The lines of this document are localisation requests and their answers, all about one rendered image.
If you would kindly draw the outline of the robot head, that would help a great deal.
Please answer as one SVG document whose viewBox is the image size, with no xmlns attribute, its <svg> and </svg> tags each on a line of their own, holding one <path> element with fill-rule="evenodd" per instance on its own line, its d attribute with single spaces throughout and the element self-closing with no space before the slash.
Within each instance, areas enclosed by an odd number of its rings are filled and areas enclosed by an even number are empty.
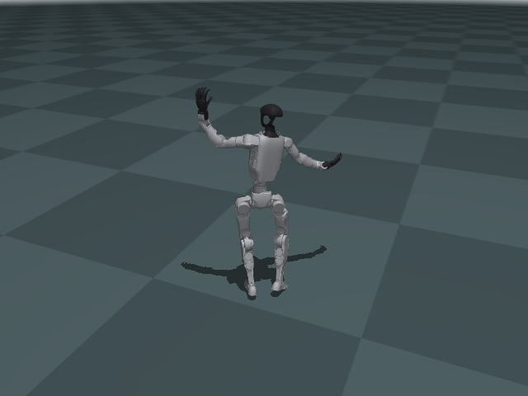
<svg viewBox="0 0 528 396">
<path fill-rule="evenodd" d="M 261 107 L 260 111 L 261 111 L 261 124 L 263 127 L 265 127 L 265 131 L 266 131 L 264 135 L 268 136 L 268 138 L 280 138 L 278 137 L 279 135 L 276 134 L 275 126 L 272 123 L 276 117 L 283 116 L 283 112 L 281 108 L 275 104 L 267 104 Z M 269 118 L 271 119 L 267 125 L 265 125 L 263 122 L 264 116 L 269 116 Z"/>
</svg>

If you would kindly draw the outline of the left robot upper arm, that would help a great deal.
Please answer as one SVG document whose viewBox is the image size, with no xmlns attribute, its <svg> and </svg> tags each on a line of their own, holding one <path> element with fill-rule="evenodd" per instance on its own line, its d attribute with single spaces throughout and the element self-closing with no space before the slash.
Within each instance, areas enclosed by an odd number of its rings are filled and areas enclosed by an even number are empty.
<svg viewBox="0 0 528 396">
<path fill-rule="evenodd" d="M 259 138 L 252 134 L 244 134 L 242 136 L 231 137 L 229 139 L 225 139 L 223 135 L 219 134 L 219 137 L 223 140 L 223 144 L 221 146 L 216 146 L 216 147 L 222 148 L 222 149 L 225 149 L 225 148 L 253 149 L 259 144 Z"/>
</svg>

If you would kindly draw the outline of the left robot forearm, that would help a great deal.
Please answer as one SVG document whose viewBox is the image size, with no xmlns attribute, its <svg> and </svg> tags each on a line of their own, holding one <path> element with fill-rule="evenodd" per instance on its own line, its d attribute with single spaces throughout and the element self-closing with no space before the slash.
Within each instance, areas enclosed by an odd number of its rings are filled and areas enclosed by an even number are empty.
<svg viewBox="0 0 528 396">
<path fill-rule="evenodd" d="M 207 138 L 211 143 L 213 143 L 215 146 L 221 146 L 223 144 L 223 140 L 217 135 L 217 130 L 214 129 L 212 124 L 208 120 L 205 120 L 204 115 L 198 114 L 199 119 L 199 126 L 204 130 L 204 132 L 207 134 Z"/>
</svg>

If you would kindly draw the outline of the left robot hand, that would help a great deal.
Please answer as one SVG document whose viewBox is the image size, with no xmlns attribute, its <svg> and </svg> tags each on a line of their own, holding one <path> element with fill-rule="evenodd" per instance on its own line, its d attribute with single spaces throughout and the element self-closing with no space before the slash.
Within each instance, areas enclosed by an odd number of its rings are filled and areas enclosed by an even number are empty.
<svg viewBox="0 0 528 396">
<path fill-rule="evenodd" d="M 197 90 L 196 90 L 196 105 L 199 108 L 198 114 L 204 115 L 205 120 L 208 120 L 209 116 L 208 116 L 208 111 L 206 109 L 207 109 L 207 106 L 209 105 L 212 97 L 210 97 L 210 99 L 208 101 L 206 100 L 206 95 L 207 95 L 209 89 L 206 90 L 205 95 L 204 95 L 205 89 L 206 89 L 206 87 L 197 88 Z"/>
</svg>

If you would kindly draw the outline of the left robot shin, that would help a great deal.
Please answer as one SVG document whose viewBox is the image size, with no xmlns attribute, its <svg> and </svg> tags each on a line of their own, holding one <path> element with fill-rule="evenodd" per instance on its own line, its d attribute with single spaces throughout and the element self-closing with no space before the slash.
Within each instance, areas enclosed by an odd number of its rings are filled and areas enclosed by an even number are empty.
<svg viewBox="0 0 528 396">
<path fill-rule="evenodd" d="M 244 241 L 243 238 L 240 239 L 241 244 L 241 252 L 243 257 L 243 265 L 247 272 L 247 279 L 248 279 L 248 285 L 251 286 L 254 285 L 254 278 L 253 278 L 253 266 L 254 266 L 254 259 L 253 259 L 253 252 L 252 249 L 245 251 Z"/>
</svg>

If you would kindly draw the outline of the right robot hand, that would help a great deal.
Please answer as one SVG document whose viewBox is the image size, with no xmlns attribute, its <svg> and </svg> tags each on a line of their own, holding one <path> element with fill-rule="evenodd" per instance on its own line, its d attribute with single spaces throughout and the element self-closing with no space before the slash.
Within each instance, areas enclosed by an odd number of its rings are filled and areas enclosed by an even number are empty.
<svg viewBox="0 0 528 396">
<path fill-rule="evenodd" d="M 339 155 L 337 156 L 337 158 L 335 158 L 335 160 L 332 160 L 331 162 L 326 161 L 322 165 L 323 165 L 323 167 L 328 167 L 327 169 L 329 169 L 330 167 L 332 167 L 336 163 L 338 163 L 338 161 L 340 161 L 341 159 L 342 159 L 342 153 L 339 153 Z"/>
</svg>

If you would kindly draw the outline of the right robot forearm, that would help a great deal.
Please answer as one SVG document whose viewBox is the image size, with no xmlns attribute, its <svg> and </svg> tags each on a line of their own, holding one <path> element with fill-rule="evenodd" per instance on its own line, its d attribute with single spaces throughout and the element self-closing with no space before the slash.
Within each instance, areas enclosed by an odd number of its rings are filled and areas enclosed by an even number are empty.
<svg viewBox="0 0 528 396">
<path fill-rule="evenodd" d="M 323 167 L 323 163 L 325 162 L 320 162 L 320 161 L 317 161 L 317 160 L 314 160 L 310 157 L 308 157 L 307 155 L 303 155 L 301 156 L 300 158 L 300 162 L 305 166 L 305 167 L 311 167 L 315 170 L 320 170 L 320 171 L 325 171 L 328 167 Z"/>
</svg>

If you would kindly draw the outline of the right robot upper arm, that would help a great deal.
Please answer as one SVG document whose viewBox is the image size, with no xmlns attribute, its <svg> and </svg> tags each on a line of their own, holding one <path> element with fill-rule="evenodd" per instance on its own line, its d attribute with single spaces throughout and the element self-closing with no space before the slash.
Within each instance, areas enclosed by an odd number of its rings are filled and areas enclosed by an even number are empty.
<svg viewBox="0 0 528 396">
<path fill-rule="evenodd" d="M 283 136 L 284 137 L 284 136 Z M 293 140 L 291 138 L 288 138 L 288 137 L 284 137 L 285 139 L 285 151 L 298 163 L 298 164 L 302 164 L 300 162 L 300 158 L 301 156 L 303 155 L 306 155 L 306 154 L 303 154 L 303 153 L 299 153 L 299 150 L 295 147 L 295 145 L 293 144 Z"/>
</svg>

